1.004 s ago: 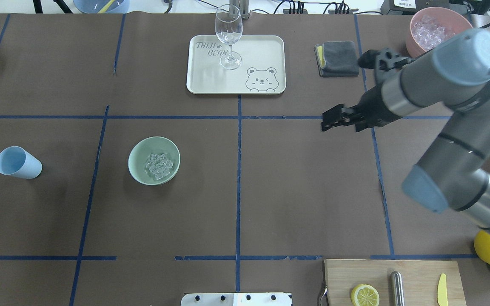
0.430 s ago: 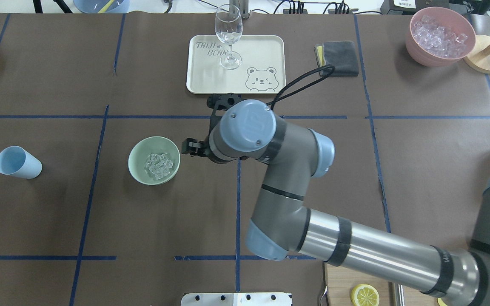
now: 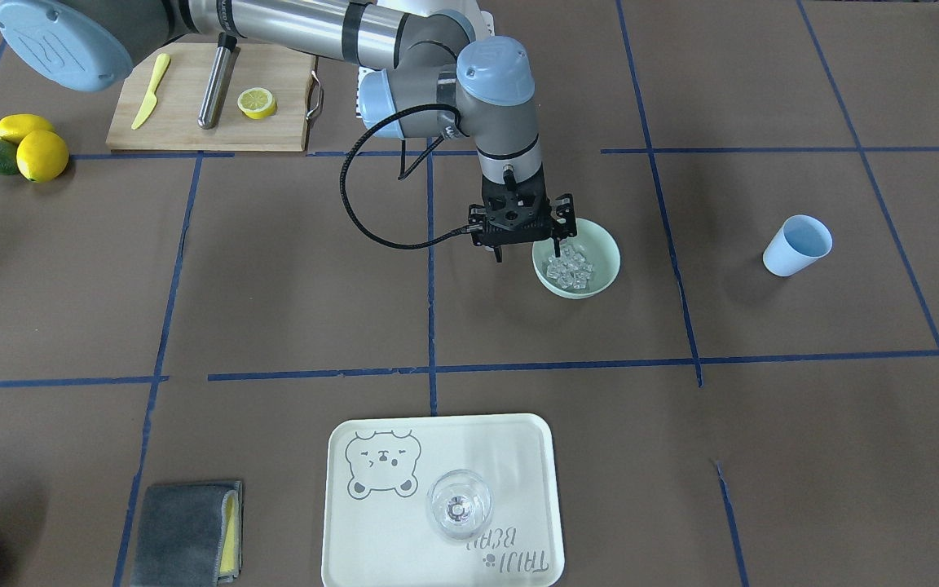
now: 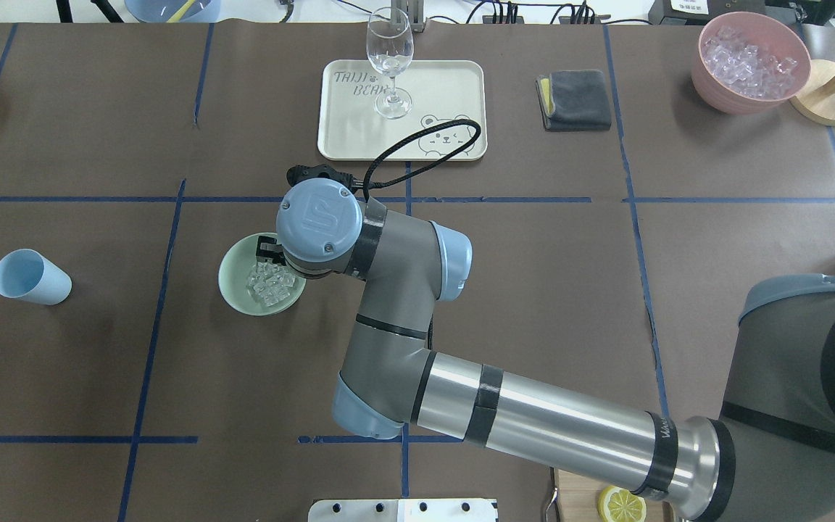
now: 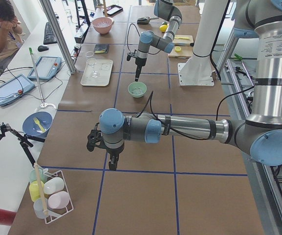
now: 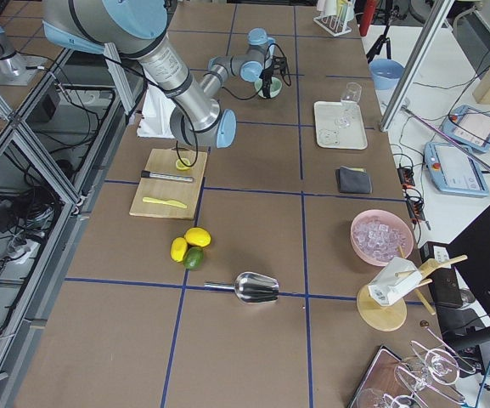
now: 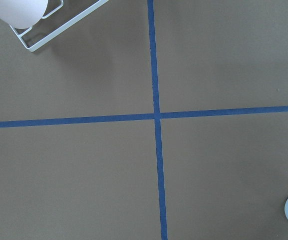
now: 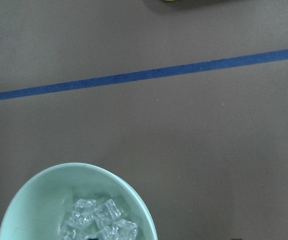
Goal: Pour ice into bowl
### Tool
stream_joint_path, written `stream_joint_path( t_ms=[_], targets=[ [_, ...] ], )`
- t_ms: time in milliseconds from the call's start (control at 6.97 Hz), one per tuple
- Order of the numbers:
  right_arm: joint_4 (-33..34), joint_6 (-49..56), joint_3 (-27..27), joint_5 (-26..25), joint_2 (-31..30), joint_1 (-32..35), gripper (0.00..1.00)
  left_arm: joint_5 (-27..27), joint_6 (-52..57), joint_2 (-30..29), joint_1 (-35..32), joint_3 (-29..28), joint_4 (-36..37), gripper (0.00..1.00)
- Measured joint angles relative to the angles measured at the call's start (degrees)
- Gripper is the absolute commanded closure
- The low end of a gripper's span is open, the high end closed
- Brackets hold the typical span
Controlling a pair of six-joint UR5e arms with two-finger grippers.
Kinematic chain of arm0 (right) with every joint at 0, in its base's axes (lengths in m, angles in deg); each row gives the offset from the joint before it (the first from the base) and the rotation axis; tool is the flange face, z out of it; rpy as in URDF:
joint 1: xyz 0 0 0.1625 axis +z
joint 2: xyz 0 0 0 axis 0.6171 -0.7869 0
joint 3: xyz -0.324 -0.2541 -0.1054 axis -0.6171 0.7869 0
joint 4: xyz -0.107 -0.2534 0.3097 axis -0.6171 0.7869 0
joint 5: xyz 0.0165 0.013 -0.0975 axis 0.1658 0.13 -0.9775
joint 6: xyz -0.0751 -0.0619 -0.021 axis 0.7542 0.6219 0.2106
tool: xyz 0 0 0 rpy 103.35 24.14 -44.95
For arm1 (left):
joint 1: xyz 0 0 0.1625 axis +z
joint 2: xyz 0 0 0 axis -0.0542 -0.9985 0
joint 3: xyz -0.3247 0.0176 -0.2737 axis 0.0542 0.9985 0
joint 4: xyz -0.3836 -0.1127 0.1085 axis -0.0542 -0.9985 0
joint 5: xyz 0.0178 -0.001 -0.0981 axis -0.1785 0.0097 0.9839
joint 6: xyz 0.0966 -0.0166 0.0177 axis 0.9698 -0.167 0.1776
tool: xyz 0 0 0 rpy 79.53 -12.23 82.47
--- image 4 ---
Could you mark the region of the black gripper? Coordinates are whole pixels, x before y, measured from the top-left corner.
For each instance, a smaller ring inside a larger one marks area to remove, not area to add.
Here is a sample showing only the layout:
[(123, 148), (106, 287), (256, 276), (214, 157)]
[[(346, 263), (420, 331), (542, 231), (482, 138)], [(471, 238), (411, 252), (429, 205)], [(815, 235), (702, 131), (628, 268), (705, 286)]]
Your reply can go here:
[(261, 233), (257, 236), (255, 257), (259, 263), (287, 265), (283, 245), (276, 235)]

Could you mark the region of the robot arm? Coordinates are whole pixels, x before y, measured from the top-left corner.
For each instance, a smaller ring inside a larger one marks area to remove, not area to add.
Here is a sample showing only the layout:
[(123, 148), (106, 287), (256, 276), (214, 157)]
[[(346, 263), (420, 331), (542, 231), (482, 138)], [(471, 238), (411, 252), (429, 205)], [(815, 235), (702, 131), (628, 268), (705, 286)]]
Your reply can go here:
[[(410, 496), (495, 499), (500, 520), (536, 520), (550, 468), (604, 465), (596, 478), (639, 489), (652, 469), (654, 418), (684, 440), (690, 419), (710, 427), (738, 338), (745, 297), (757, 282), (798, 273), (835, 275), (835, 197), (715, 197), (638, 202), (626, 181), (603, 196), (447, 196), (434, 174), (413, 191), (371, 191), (387, 209), (384, 232), (415, 221), (418, 240), (394, 249), (385, 294), (404, 302), (430, 331), (435, 360), (471, 364), (451, 393), (460, 424), (447, 442), (429, 422), (408, 433)], [(251, 359), (253, 384), (239, 433), (259, 443), (245, 453), (261, 505), (250, 519), (305, 518), (316, 497), (331, 503), (402, 493), (402, 442), (299, 446), (299, 436), (341, 436), (331, 406), (365, 287), (377, 281), (331, 273), (306, 283), (288, 310), (249, 318), (236, 348)], [(483, 366), (500, 369), (500, 397), (514, 380), (546, 392), (593, 397), (632, 413), (577, 450), (574, 422), (550, 436), (524, 426), (514, 444), (491, 431), (465, 442)]]

